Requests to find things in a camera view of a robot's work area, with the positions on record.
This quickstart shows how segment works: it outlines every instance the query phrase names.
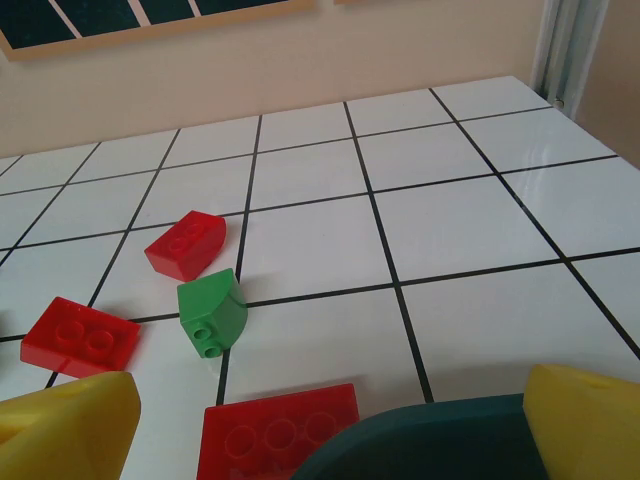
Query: tiled surface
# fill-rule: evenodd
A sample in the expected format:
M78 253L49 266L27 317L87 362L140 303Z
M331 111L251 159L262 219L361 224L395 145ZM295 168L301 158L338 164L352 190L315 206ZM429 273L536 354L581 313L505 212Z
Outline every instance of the tiled surface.
M251 208L366 192L352 140L258 155Z
M434 90L458 120L549 106L515 77L460 83Z
M544 103L513 78L437 92L456 118L506 115L458 127L428 89L349 102L362 159L343 104L265 115L260 129L257 117L185 128L172 147L175 132L105 142L14 249L59 187L7 192L64 184L94 145L21 158L0 176L2 395L48 381L18 360L16 336L53 297L95 297L96 308L144 321L129 366L143 414L123 478L193 478L203 410L225 376L182 332L178 282L143 252L192 209L235 214L206 271L240 266L250 302L225 402L351 381L368 416L429 399L427 382L435 401L522 391L540 361L639 380L640 360L538 227L640 341L640 172L618 158L550 165L609 150L553 110L521 112ZM165 155L157 176L131 174ZM504 175L514 198L490 165L544 168ZM111 175L126 176L98 179ZM367 178L394 191L372 203ZM327 200L336 196L348 198Z
M69 185L24 239L25 244L127 228L152 173Z
M640 344L640 253L575 263L623 328Z
M54 297L88 302L121 236L15 250L0 267L2 335L27 333Z
M292 369L294 358L304 360ZM336 383L354 384L365 417L423 400L393 290L251 310L231 350L227 401Z
M242 267L249 302L391 280L367 197L252 213L249 218Z
M11 247L60 188L0 196L0 248Z
M5 172L12 164L18 159L18 157L0 158L0 175Z
M438 401L522 392L536 363L640 381L640 362L564 265L404 292Z
M376 198L400 280L555 257L493 177Z
M0 177L0 193L62 185L94 147L95 145L82 145L25 155Z
M174 136L170 131L102 142L73 181L158 168Z
M49 380L49 372L20 361L20 342L0 345L0 402L40 390Z
M455 125L360 139L374 190L491 173Z
M429 90L363 98L348 104L358 135L451 121Z
M473 120L464 128L500 171L613 154L553 108Z
M162 170L136 227L177 222L191 210L214 215L244 210L251 157Z
M621 158L505 178L566 255L640 245L640 172Z
M258 118L183 128L169 152L167 167L253 152Z
M341 103L271 113L262 118L259 150L350 137Z

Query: green lego brick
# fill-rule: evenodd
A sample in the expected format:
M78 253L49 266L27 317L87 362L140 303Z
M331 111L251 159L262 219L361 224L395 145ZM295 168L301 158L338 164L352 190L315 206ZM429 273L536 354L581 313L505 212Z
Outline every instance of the green lego brick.
M180 324L202 358L217 357L240 337L247 305L228 268L178 286Z

